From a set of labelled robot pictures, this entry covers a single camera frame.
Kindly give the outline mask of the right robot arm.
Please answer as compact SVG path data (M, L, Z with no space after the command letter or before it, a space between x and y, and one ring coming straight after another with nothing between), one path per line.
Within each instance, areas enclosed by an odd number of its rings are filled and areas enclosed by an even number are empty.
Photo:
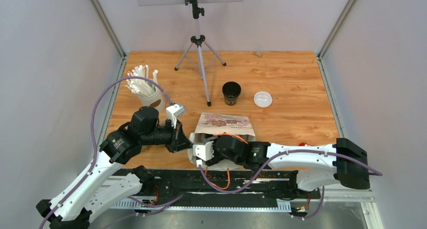
M230 161L255 171L295 168L296 178L288 182L288 192L301 197L322 186L341 184L350 189L370 188L367 152L347 138L318 146L288 146L266 141L244 142L235 136L221 134L218 138L195 147L199 168Z

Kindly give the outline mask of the black paper cup stack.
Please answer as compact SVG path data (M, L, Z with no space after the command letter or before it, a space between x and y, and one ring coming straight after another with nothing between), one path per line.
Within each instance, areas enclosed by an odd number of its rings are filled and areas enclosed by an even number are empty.
M237 82L226 82L222 86L224 102L227 105L233 106L237 103L238 97L241 94L241 86Z

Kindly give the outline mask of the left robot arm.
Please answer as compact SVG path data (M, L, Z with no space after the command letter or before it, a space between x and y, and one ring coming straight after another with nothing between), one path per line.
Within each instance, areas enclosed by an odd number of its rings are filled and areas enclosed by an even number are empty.
M43 223L50 222L50 228L88 228L95 218L122 199L136 193L151 194L154 175L144 166L132 169L105 191L99 193L97 190L132 157L140 154L143 146L164 145L171 153L191 148L193 144L178 120L184 112L181 104L167 107L167 119L161 125L157 109L141 107L130 122L108 134L96 147L96 158L65 190L53 199L37 203Z

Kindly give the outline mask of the kraft paper takeout bag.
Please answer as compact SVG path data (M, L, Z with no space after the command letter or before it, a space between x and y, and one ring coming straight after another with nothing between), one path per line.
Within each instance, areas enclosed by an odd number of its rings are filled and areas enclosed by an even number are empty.
M253 126L248 117L203 112L199 118L195 131L190 134L190 141L193 143L193 145L205 144L209 141L217 139L221 135L234 136L246 143L254 142L256 140ZM196 157L193 155L193 147L189 149L187 155L190 162L196 165ZM205 176L207 176L209 170L226 171L226 186L220 186L214 181L211 182L213 183L214 188L227 190L231 185L230 170L239 169L243 166L238 166L235 165L232 161L225 160L219 162L218 165L213 165L211 167L208 167L205 163L203 163L203 166L201 167Z

